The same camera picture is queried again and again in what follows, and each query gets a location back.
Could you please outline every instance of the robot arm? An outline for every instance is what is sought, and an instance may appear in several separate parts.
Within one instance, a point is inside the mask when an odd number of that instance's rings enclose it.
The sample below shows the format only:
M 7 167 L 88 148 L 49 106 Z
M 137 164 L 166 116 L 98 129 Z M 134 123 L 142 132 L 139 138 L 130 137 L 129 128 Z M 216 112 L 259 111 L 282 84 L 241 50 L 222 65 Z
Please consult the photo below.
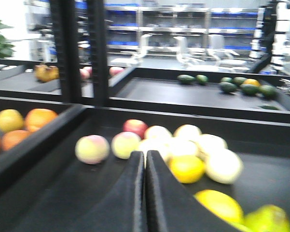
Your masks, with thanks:
M 273 43 L 270 65 L 279 71 L 283 69 L 284 58 L 287 55 L 287 45 L 290 38 L 290 2 L 279 2 L 276 6 L 276 31 Z
M 259 59 L 262 56 L 262 48 L 260 39 L 262 37 L 263 19 L 264 19 L 265 6 L 261 6 L 257 13 L 256 29 L 254 31 L 254 38 L 251 42 L 251 59 Z

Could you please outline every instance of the green pear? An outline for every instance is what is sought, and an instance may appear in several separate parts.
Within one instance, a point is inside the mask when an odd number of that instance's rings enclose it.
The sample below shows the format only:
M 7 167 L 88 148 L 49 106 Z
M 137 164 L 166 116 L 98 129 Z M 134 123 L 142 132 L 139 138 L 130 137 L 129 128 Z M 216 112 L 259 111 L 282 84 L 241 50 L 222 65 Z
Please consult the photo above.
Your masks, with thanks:
M 290 232 L 290 221 L 286 212 L 272 204 L 247 214 L 244 225 L 254 232 Z

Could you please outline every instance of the lemon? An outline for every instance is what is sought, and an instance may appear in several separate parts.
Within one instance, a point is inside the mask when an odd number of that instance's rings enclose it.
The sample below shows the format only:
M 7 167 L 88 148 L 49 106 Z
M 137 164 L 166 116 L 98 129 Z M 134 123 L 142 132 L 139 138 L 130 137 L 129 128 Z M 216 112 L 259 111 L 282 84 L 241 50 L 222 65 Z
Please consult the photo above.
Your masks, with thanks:
M 247 79 L 247 80 L 245 80 L 244 82 L 243 82 L 243 84 L 250 84 L 250 85 L 254 85 L 254 86 L 257 86 L 257 87 L 260 87 L 261 86 L 261 84 L 257 81 L 257 80 L 255 80 L 255 79 Z
M 196 156 L 184 155 L 173 157 L 169 162 L 169 169 L 180 183 L 191 184 L 204 175 L 205 165 Z
M 232 197 L 211 189 L 197 192 L 194 197 L 209 211 L 227 222 L 242 223 L 244 214 L 239 203 Z
M 24 127 L 24 118 L 14 109 L 0 111 L 0 130 L 4 133 L 20 130 Z

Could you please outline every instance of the shelf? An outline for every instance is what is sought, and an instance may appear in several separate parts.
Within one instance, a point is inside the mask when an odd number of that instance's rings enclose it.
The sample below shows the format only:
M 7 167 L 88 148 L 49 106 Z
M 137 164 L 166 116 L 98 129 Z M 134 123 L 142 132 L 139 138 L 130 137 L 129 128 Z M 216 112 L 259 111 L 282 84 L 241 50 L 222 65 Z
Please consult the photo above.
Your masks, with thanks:
M 258 9 L 250 9 L 250 8 L 211 8 L 211 12 L 213 13 L 254 13 L 258 12 Z
M 210 28 L 209 33 L 237 33 L 237 34 L 253 34 L 254 30 L 248 29 L 219 29 L 219 28 Z
M 139 7 L 140 11 L 157 11 L 157 12 L 207 12 L 209 8 L 193 7 Z
M 205 33 L 205 28 L 149 28 L 141 27 L 141 31 L 160 31 L 160 32 L 192 32 L 192 33 Z
M 138 27 L 109 26 L 109 30 L 137 30 Z
M 138 48 L 138 46 L 112 45 L 112 44 L 108 44 L 107 47 L 110 49 L 121 49 L 121 50 L 137 50 Z
M 257 18 L 239 18 L 239 17 L 211 17 L 211 19 L 247 19 L 247 20 L 257 20 Z
M 107 11 L 137 11 L 138 7 L 135 6 L 105 6 Z

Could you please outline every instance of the white wall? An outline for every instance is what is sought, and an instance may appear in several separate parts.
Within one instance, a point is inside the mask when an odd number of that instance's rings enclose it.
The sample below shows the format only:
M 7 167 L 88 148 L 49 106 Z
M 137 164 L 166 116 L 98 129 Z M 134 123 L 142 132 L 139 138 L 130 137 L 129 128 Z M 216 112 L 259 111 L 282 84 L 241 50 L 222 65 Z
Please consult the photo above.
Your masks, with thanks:
M 3 29 L 2 34 L 10 40 L 28 37 L 26 26 L 26 6 L 23 0 L 0 0 L 0 20 L 12 29 Z M 30 60 L 29 43 L 21 41 L 13 43 L 14 56 L 11 59 Z

